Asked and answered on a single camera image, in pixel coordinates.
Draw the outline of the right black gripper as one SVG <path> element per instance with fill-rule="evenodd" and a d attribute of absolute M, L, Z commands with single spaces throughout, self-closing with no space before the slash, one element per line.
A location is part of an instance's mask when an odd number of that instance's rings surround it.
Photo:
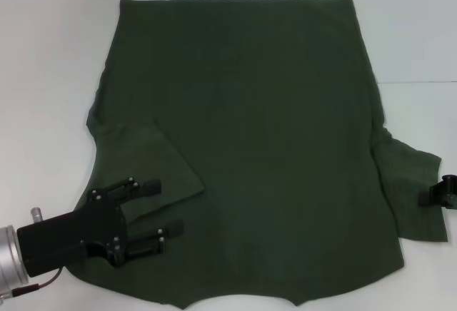
<path fill-rule="evenodd" d="M 457 210 L 457 175 L 444 175 L 442 182 L 420 193 L 419 205 L 421 207 L 442 205 L 445 208 Z"/>

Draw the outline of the dark green shirt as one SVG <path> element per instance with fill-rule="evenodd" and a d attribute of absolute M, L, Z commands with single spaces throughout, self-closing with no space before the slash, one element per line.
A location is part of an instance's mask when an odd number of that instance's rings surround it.
<path fill-rule="evenodd" d="M 385 129 L 352 0 L 123 0 L 87 126 L 89 187 L 162 182 L 123 206 L 132 235 L 184 222 L 162 254 L 70 267 L 99 287 L 301 305 L 400 270 L 401 238 L 447 239 L 418 205 L 441 161 Z"/>

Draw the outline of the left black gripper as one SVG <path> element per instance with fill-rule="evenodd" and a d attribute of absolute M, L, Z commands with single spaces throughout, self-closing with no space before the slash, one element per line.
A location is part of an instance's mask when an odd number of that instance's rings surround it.
<path fill-rule="evenodd" d="M 113 267 L 166 251 L 166 242 L 184 233 L 175 220 L 149 233 L 127 238 L 126 220 L 119 201 L 161 194 L 161 181 L 145 183 L 129 177 L 106 188 L 106 194 L 89 196 L 78 209 L 17 230 L 26 272 L 36 277 L 52 270 L 105 258 Z"/>

